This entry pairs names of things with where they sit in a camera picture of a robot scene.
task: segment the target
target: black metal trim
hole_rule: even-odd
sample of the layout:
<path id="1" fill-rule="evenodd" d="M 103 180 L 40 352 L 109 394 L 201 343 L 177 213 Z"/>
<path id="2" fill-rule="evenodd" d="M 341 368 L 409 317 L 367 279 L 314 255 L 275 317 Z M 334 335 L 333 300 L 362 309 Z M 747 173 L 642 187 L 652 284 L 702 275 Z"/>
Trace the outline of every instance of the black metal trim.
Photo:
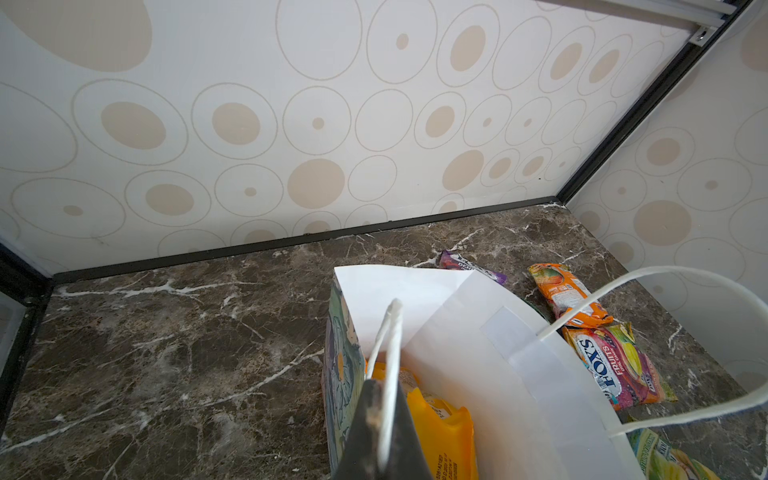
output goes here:
<path id="1" fill-rule="evenodd" d="M 19 303 L 43 294 L 51 279 L 0 243 L 0 292 Z"/>
<path id="2" fill-rule="evenodd" d="M 361 227 L 343 228 L 341 230 L 331 230 L 322 233 L 311 233 L 300 237 L 287 237 L 267 242 L 247 243 L 245 245 L 234 245 L 231 247 L 214 248 L 200 252 L 182 253 L 180 255 L 171 255 L 168 257 L 149 258 L 146 260 L 136 260 L 134 262 L 116 263 L 114 265 L 96 266 L 83 270 L 72 270 L 70 272 L 56 273 L 53 276 L 54 285 L 62 283 L 72 283 L 79 280 L 92 280 L 105 276 L 121 275 L 123 273 L 141 272 L 143 270 L 154 270 L 166 266 L 181 265 L 182 263 L 199 262 L 201 260 L 212 260 L 221 257 L 230 257 L 233 255 L 242 255 L 243 253 L 260 252 L 262 250 L 272 250 L 273 248 L 285 248 L 300 245 L 301 243 L 320 242 L 332 238 L 344 237 L 345 235 L 364 235 L 365 233 L 381 232 L 392 230 L 394 228 L 414 227 L 424 223 L 440 222 L 443 220 L 453 220 L 455 218 L 470 217 L 472 215 L 489 214 L 512 208 L 530 207 L 532 205 L 546 204 L 558 201 L 555 197 L 541 197 L 531 200 L 521 200 L 508 204 L 488 205 L 487 207 L 470 208 L 459 210 L 446 214 L 427 215 L 426 217 L 406 218 L 404 220 L 394 220 L 386 223 L 374 223 L 372 225 L 363 225 Z"/>
<path id="3" fill-rule="evenodd" d="M 45 291 L 34 298 L 27 298 L 25 305 L 27 311 L 18 327 L 8 360 L 0 375 L 0 432 L 5 431 L 5 424 L 11 415 L 13 401 L 16 398 L 18 387 L 22 384 L 22 377 L 27 368 L 27 362 L 38 335 L 38 329 L 45 316 L 45 309 L 51 299 L 53 283 L 48 282 Z"/>
<path id="4" fill-rule="evenodd" d="M 736 5 L 737 10 L 731 14 L 722 27 L 718 28 L 713 37 L 703 46 L 687 43 L 672 59 L 669 65 L 659 74 L 646 91 L 637 99 L 627 113 L 619 120 L 619 123 L 594 149 L 589 158 L 576 170 L 576 173 L 558 192 L 558 201 L 566 204 L 586 184 L 592 175 L 614 154 L 624 143 L 635 128 L 645 120 L 654 108 L 672 91 L 677 82 L 693 68 L 717 39 L 736 21 L 753 0 L 736 0 L 726 3 Z"/>

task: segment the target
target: brown marble countertop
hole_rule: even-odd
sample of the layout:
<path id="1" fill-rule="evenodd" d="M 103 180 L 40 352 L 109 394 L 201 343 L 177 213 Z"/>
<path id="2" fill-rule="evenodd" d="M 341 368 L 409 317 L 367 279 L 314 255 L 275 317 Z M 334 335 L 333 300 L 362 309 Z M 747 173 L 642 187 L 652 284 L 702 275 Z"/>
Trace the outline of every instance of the brown marble countertop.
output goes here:
<path id="1" fill-rule="evenodd" d="M 327 478 L 319 376 L 333 267 L 431 267 L 444 248 L 508 274 L 507 287 L 550 316 L 532 263 L 567 263 L 593 290 L 625 271 L 553 204 L 61 286 L 3 435 L 0 477 Z M 632 416 L 743 393 L 639 284 L 603 304 L 632 322 L 680 398 Z M 765 475 L 765 412 L 663 437 L 723 480 Z"/>

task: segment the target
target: patterned wall panel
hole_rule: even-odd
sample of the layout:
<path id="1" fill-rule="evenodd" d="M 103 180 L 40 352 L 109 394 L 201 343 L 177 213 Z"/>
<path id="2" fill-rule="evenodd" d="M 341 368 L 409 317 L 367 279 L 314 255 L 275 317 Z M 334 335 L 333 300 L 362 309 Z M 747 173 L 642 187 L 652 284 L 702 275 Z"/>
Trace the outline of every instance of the patterned wall panel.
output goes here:
<path id="1" fill-rule="evenodd" d="M 703 268 L 768 300 L 767 46 L 754 2 L 569 205 L 628 270 Z M 768 326 L 734 295 L 693 276 L 641 282 L 745 388 L 765 382 Z"/>
<path id="2" fill-rule="evenodd" d="M 0 232 L 48 273 L 552 195 L 687 40 L 584 0 L 0 10 Z"/>

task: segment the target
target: green snack packet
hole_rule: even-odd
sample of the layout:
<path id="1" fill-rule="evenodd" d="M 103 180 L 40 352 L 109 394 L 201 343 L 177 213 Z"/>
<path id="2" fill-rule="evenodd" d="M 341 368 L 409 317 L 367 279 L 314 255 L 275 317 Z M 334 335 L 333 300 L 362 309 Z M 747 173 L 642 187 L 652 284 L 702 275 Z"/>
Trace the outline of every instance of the green snack packet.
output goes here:
<path id="1" fill-rule="evenodd" d="M 720 480 L 720 477 L 649 429 L 627 434 L 637 462 L 648 480 Z"/>

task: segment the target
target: paper bag handle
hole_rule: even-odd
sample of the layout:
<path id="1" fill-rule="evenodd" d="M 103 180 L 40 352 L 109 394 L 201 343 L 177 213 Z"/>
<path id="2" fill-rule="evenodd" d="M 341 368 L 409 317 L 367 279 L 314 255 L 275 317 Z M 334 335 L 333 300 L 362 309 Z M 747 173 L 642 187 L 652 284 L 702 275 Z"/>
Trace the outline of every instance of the paper bag handle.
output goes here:
<path id="1" fill-rule="evenodd" d="M 384 337 L 389 335 L 386 350 L 386 376 L 384 377 L 384 393 L 382 394 L 382 422 L 379 426 L 379 443 L 376 446 L 376 461 L 379 471 L 384 472 L 389 463 L 389 451 L 392 444 L 392 429 L 395 426 L 395 406 L 397 403 L 397 386 L 400 377 L 400 344 L 402 343 L 402 302 L 394 299 L 384 313 L 384 319 L 376 333 L 373 350 L 368 357 L 366 380 L 373 376 L 373 367 L 379 349 L 384 343 Z"/>
<path id="2" fill-rule="evenodd" d="M 638 270 L 627 273 L 618 277 L 616 280 L 607 283 L 597 292 L 592 293 L 583 302 L 574 309 L 569 310 L 566 314 L 557 319 L 550 326 L 544 328 L 538 333 L 539 339 L 544 339 L 556 332 L 565 323 L 574 318 L 576 314 L 588 307 L 590 303 L 597 302 L 603 295 L 612 291 L 618 286 L 624 285 L 630 280 L 635 280 L 642 276 L 654 275 L 656 273 L 690 273 L 696 276 L 703 276 L 709 280 L 714 280 L 723 286 L 729 287 L 735 292 L 738 297 L 741 298 L 747 305 L 752 306 L 756 312 L 757 317 L 768 324 L 768 306 L 757 295 L 749 291 L 746 287 L 734 282 L 717 273 L 708 272 L 706 270 L 699 270 L 697 268 L 689 268 L 687 266 L 647 266 Z M 746 409 L 759 406 L 765 402 L 768 402 L 768 382 L 764 383 L 757 390 L 753 390 L 746 395 L 730 400 L 719 405 L 708 406 L 703 409 L 693 410 L 692 412 L 679 413 L 677 415 L 670 415 L 667 417 L 660 417 L 657 419 L 643 420 L 641 422 L 625 423 L 620 427 L 611 429 L 608 431 L 609 436 L 621 435 L 623 433 L 632 432 L 634 430 L 646 429 L 649 427 L 661 427 L 665 425 L 679 425 L 681 423 L 695 422 L 697 420 L 712 419 L 721 415 L 727 415 L 729 413 L 742 412 Z"/>

